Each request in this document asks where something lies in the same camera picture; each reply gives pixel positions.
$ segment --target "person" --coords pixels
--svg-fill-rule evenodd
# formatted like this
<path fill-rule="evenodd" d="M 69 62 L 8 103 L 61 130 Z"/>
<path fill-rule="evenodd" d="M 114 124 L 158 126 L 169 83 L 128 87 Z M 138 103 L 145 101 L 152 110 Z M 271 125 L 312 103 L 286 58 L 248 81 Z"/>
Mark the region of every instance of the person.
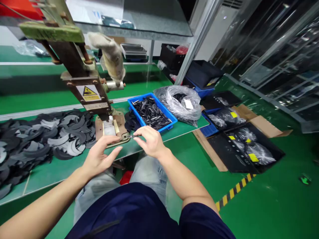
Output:
<path fill-rule="evenodd" d="M 0 227 L 0 238 L 45 238 L 75 199 L 74 226 L 66 238 L 235 238 L 220 218 L 201 182 L 163 144 L 158 131 L 144 126 L 134 140 L 147 156 L 130 183 L 120 186 L 107 169 L 121 151 L 104 150 L 119 140 L 103 136 L 70 177 Z M 183 201 L 179 224 L 165 208 L 167 178 Z"/>

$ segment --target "navy blue shirt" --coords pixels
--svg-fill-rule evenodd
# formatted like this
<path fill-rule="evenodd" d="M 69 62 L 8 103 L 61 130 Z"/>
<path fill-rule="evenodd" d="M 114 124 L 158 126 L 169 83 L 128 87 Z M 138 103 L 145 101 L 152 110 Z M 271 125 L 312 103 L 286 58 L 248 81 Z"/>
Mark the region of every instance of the navy blue shirt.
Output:
<path fill-rule="evenodd" d="M 201 203 L 186 205 L 179 224 L 170 218 L 156 193 L 129 183 L 99 198 L 66 238 L 235 238 L 221 218 Z"/>

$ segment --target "jeans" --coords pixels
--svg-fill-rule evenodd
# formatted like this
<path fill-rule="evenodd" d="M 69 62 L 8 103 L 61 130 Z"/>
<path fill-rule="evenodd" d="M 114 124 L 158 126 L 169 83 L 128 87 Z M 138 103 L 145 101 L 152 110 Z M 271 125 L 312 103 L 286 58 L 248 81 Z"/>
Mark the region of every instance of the jeans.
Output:
<path fill-rule="evenodd" d="M 166 205 L 167 175 L 156 158 L 142 155 L 142 158 L 137 161 L 130 179 L 130 183 L 133 182 L 142 183 L 153 189 L 161 202 Z M 96 200 L 119 186 L 121 185 L 115 181 L 114 175 L 109 170 L 89 181 L 75 199 L 73 224 Z"/>

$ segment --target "person's left hand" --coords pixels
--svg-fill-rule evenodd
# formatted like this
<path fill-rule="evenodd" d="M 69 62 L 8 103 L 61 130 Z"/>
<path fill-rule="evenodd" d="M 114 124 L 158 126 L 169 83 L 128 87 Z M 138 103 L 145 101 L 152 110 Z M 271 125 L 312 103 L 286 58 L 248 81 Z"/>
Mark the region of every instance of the person's left hand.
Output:
<path fill-rule="evenodd" d="M 91 180 L 96 175 L 102 173 L 108 169 L 116 156 L 119 154 L 123 147 L 116 147 L 110 153 L 110 155 L 104 154 L 104 150 L 107 145 L 119 141 L 121 138 L 118 136 L 102 136 L 96 144 L 90 149 L 89 154 L 86 157 L 86 160 L 81 167 L 81 171 L 88 180 Z"/>

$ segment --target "hand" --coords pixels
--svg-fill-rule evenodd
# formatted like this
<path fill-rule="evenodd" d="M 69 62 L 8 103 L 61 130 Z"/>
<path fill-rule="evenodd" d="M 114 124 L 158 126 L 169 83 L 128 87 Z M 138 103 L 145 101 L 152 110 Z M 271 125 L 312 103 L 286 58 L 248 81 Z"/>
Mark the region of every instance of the hand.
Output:
<path fill-rule="evenodd" d="M 93 177 L 102 173 L 112 165 L 116 156 L 123 147 L 116 147 L 109 156 L 104 154 L 104 150 L 108 144 L 119 141 L 120 139 L 121 138 L 118 136 L 102 136 L 90 149 L 89 154 L 81 167 L 81 172 L 88 180 L 91 180 Z"/>
<path fill-rule="evenodd" d="M 143 126 L 134 132 L 134 135 L 142 135 L 146 142 L 136 137 L 134 140 L 144 149 L 145 153 L 154 158 L 160 158 L 168 151 L 163 144 L 160 133 L 150 126 Z"/>

